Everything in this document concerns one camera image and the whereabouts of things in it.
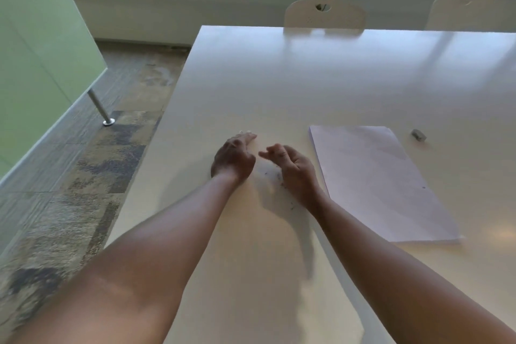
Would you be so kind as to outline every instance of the wall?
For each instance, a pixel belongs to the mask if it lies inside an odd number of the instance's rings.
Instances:
[[[0,179],[105,69],[73,0],[0,0]]]
[[[295,0],[75,0],[94,37],[189,44],[203,24],[282,26]],[[434,0],[348,0],[363,6],[368,28],[423,29]],[[516,0],[503,30],[516,31]]]

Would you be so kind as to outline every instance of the white paper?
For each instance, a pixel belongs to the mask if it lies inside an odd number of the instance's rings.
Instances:
[[[457,224],[387,127],[311,126],[330,197],[391,242],[452,241]]]

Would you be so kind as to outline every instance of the white table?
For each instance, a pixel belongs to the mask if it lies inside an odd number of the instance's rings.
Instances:
[[[203,27],[109,242],[203,183],[240,130],[316,160],[309,125],[384,125],[465,236],[403,249],[516,329],[515,72],[515,34]],[[341,285],[363,342],[390,340],[275,171],[259,159],[230,201],[169,340],[357,342]]]

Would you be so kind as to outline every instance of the chair backrest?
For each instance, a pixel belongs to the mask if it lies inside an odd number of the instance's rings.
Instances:
[[[317,6],[326,6],[324,11]],[[298,0],[285,11],[286,28],[365,28],[365,11],[343,0]]]
[[[426,30],[496,32],[507,12],[501,0],[435,0]]]

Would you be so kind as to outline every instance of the left hand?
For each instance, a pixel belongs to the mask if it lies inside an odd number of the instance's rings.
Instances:
[[[239,133],[229,138],[215,154],[212,177],[228,174],[238,184],[244,182],[255,166],[256,157],[247,151],[247,145],[256,138],[251,132]]]

